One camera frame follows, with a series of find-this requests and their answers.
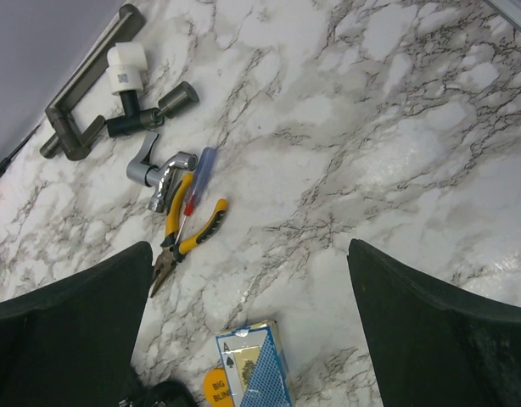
black object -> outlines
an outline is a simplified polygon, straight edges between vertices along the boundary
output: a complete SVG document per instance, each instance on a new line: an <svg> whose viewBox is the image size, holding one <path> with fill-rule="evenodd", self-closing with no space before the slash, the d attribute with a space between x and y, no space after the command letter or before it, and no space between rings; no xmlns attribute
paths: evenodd
<svg viewBox="0 0 521 407"><path fill-rule="evenodd" d="M0 407L116 406L153 276L137 243L0 304Z"/></svg>
<svg viewBox="0 0 521 407"><path fill-rule="evenodd" d="M385 407L521 406L521 308L353 240L348 263Z"/></svg>
<svg viewBox="0 0 521 407"><path fill-rule="evenodd" d="M165 117L173 118L199 101L191 85L183 81L159 100L159 109L140 109L136 91L120 92L124 114L106 121L110 137L129 136L138 131L163 125Z"/></svg>
<svg viewBox="0 0 521 407"><path fill-rule="evenodd" d="M119 94L124 115L106 121L108 135L117 137L131 135L141 130L150 130L162 125L165 118L158 109L140 109L136 91L124 91Z"/></svg>
<svg viewBox="0 0 521 407"><path fill-rule="evenodd" d="M6 172L6 170L8 169L9 165L12 164L12 159L14 159L14 157L17 155L17 153L19 151L21 151L21 149L29 142L29 140L32 138L32 136L34 136L36 134L36 132L38 131L38 129L40 128L40 125L37 125L34 130L32 130L28 135L27 137L25 137L23 139L22 142L19 143L19 145L14 148L14 151L12 151L8 157L6 157L5 159L3 159L1 162L0 162L0 178L4 175L4 173Z"/></svg>
<svg viewBox="0 0 521 407"><path fill-rule="evenodd" d="M119 407L143 407L144 396L145 388L143 388L140 378L131 366L123 385Z"/></svg>
<svg viewBox="0 0 521 407"><path fill-rule="evenodd" d="M151 388L143 401L143 407L196 407L188 389L180 382L169 380Z"/></svg>

orange object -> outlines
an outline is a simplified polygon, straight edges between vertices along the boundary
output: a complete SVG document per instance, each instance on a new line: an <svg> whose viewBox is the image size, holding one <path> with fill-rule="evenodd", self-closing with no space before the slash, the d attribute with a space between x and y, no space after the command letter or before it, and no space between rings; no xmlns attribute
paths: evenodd
<svg viewBox="0 0 521 407"><path fill-rule="evenodd" d="M221 368L209 372L204 379L204 395L213 407L233 407L227 375Z"/></svg>

white marble surface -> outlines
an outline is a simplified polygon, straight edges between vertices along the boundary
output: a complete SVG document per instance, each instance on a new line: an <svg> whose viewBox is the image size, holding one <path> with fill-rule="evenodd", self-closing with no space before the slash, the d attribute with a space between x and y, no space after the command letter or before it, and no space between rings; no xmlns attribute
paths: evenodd
<svg viewBox="0 0 521 407"><path fill-rule="evenodd" d="M480 2L152 0L144 106L181 80L201 104L155 162L217 146L192 230L220 232L149 300L133 356L201 399L227 326L278 320L298 405L381 404L345 261L352 237L521 305L521 35ZM81 126L120 111L100 81ZM163 237L125 168L143 134L45 160L47 123L0 184L0 301Z"/></svg>

faucet handle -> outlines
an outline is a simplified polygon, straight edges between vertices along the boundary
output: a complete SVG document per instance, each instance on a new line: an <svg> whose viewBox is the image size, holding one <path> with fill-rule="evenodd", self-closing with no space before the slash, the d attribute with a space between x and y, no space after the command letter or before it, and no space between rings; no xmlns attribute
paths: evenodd
<svg viewBox="0 0 521 407"><path fill-rule="evenodd" d="M143 144L140 147L140 151L136 154L136 157L132 159L126 167L126 177L140 185L151 187L148 184L147 175L151 170L158 170L154 164L151 164L151 153L157 140L159 139L159 133L155 131L148 131Z"/></svg>

black pipe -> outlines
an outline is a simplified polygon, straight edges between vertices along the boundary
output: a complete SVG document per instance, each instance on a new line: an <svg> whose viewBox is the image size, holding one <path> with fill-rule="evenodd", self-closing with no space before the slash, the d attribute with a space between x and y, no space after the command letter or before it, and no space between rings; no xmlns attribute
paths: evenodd
<svg viewBox="0 0 521 407"><path fill-rule="evenodd" d="M140 113L140 101L138 100L136 91L120 92L119 96L121 98L121 103L123 105L123 110L125 111L126 117L131 117Z"/></svg>
<svg viewBox="0 0 521 407"><path fill-rule="evenodd" d="M106 121L108 136L130 136L137 131L154 129L165 122L157 108L141 110L133 116L119 116Z"/></svg>

